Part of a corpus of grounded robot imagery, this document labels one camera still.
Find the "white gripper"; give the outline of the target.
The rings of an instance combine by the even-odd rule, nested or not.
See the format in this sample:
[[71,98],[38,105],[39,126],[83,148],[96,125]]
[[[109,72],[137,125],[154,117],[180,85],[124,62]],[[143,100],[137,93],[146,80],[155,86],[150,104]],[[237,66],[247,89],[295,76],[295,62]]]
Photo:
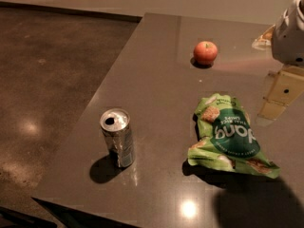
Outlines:
[[275,25],[252,43],[258,50],[271,47],[273,57],[285,66],[269,74],[272,83],[256,116],[256,123],[263,126],[274,122],[304,93],[304,0],[294,0]]

